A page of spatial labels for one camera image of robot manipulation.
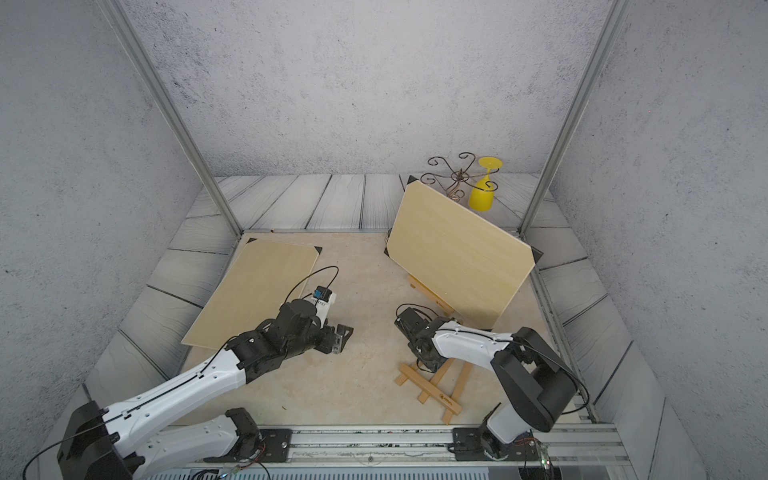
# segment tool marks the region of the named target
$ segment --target wooden plank floor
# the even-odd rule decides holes
[[[409,175],[218,177],[244,228],[387,231]],[[480,215],[513,231],[536,185],[534,174],[496,174],[493,207]],[[466,198],[459,203],[466,207]],[[698,454],[630,339],[587,252],[547,194],[526,239],[545,253],[539,267],[598,413],[620,428],[637,478],[705,478]],[[203,189],[85,385],[105,406],[175,375],[178,339],[220,281],[234,236]],[[657,441],[658,432],[665,439]]]

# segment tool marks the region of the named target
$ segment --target speckled gray wall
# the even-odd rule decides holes
[[[123,0],[215,174],[540,171],[610,0]]]
[[[0,5],[0,478],[21,478],[200,181],[93,0]]]
[[[713,478],[765,478],[767,25],[635,0],[553,186]]]

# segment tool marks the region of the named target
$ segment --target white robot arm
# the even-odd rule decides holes
[[[533,329],[493,333],[438,317],[430,320],[407,308],[395,320],[416,358],[436,371],[448,358],[496,373],[507,394],[478,429],[482,449],[500,459],[523,432],[549,432],[577,390],[577,376]],[[523,366],[534,363],[533,372]]]
[[[227,340],[200,365],[138,396],[70,416],[58,453],[64,480],[139,480],[201,458],[239,462],[263,449],[244,409],[198,425],[163,430],[205,402],[278,369],[309,349],[340,353],[353,329],[326,325],[336,294],[319,286],[312,299],[284,303],[275,319]]]

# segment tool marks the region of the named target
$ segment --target table surface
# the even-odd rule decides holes
[[[441,423],[443,406],[434,399],[424,405],[419,403],[416,397],[421,389],[412,382],[395,384],[399,364],[414,360],[405,337],[393,323],[395,308],[407,302],[435,305],[411,288],[406,271],[384,255],[384,233],[248,233],[243,238],[248,237],[323,247],[316,269],[328,265],[340,268],[332,285],[337,299],[331,306],[329,324],[343,323],[355,332],[339,355],[310,350],[288,359],[278,370],[184,416],[176,422],[178,425],[206,421],[236,407],[247,409],[261,425]],[[318,274],[307,284],[305,293],[316,285],[325,285],[332,276],[333,270]],[[551,342],[527,280],[494,331],[514,332],[521,326],[536,329]],[[213,352],[194,347],[183,369],[195,366]],[[445,392],[453,390],[462,364],[454,362],[439,383]],[[454,423],[480,423],[505,398],[495,374],[475,367],[459,400],[462,413]],[[572,414],[564,415],[560,422],[580,421],[578,414]]]

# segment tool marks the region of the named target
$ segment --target small wooden easel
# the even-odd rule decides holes
[[[422,390],[422,393],[419,395],[419,401],[421,403],[426,402],[430,396],[440,402],[445,407],[445,414],[442,416],[442,422],[446,425],[451,423],[453,415],[458,415],[462,412],[462,406],[459,405],[458,398],[464,392],[464,387],[469,379],[469,373],[472,371],[472,364],[465,362],[461,373],[458,375],[458,380],[456,380],[456,385],[453,387],[453,393],[448,395],[438,388],[437,384],[440,383],[442,377],[445,376],[448,369],[451,368],[453,360],[454,359],[446,360],[429,381],[415,370],[416,362],[411,365],[401,363],[400,375],[395,379],[395,383],[398,385],[404,384],[407,380],[414,382]]]
[[[455,312],[455,310],[450,305],[448,305],[447,302],[443,301],[439,296],[435,295],[434,292],[432,292],[423,283],[414,278],[413,275],[408,275],[408,281],[411,284],[411,288],[417,289],[428,299],[437,303],[437,305],[446,316],[450,316]],[[462,371],[458,375],[458,380],[456,380],[456,385],[453,387],[453,393],[448,395],[440,388],[438,388],[437,384],[440,383],[442,377],[444,377],[448,372],[448,369],[451,368],[453,360],[455,359],[446,360],[445,363],[443,363],[442,366],[438,369],[438,371],[432,375],[432,378],[429,381],[427,381],[427,379],[422,377],[421,374],[416,371],[418,367],[416,362],[412,363],[411,365],[401,363],[400,375],[398,375],[398,377],[395,379],[395,383],[398,385],[404,384],[407,380],[414,382],[422,390],[422,393],[419,395],[419,401],[421,403],[426,402],[430,396],[434,397],[435,400],[440,402],[445,407],[445,414],[442,416],[442,422],[446,425],[451,423],[453,415],[458,415],[462,411],[462,406],[459,405],[458,398],[462,396],[464,387],[466,386],[467,380],[469,379],[469,373],[472,371],[472,364],[469,362],[464,362]]]

